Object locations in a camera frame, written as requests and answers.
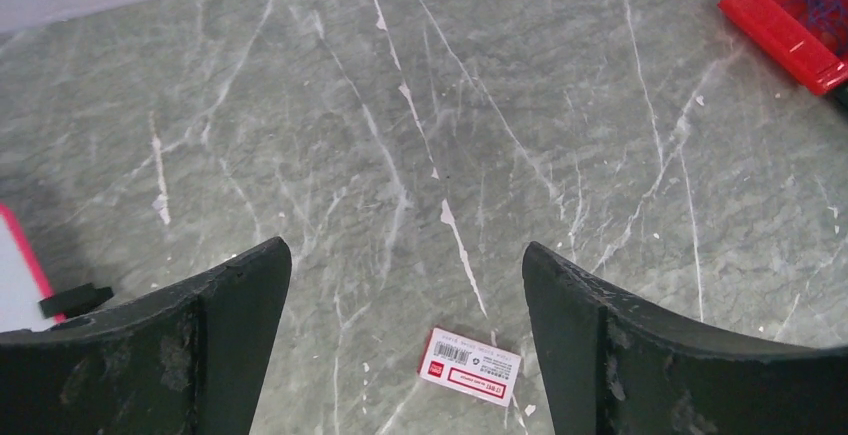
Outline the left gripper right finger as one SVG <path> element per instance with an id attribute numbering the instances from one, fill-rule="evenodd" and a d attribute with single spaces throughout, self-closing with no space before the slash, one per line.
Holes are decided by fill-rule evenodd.
<path id="1" fill-rule="evenodd" d="M 662 308 L 531 243 L 524 291 L 559 434 L 843 434 L 847 350 Z"/>

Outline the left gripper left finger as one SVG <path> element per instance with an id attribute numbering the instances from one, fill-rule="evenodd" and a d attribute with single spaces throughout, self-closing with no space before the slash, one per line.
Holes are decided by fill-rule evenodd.
<path id="1" fill-rule="evenodd" d="M 1 336 L 5 434 L 246 434 L 286 300 L 279 237 L 47 331 Z"/>

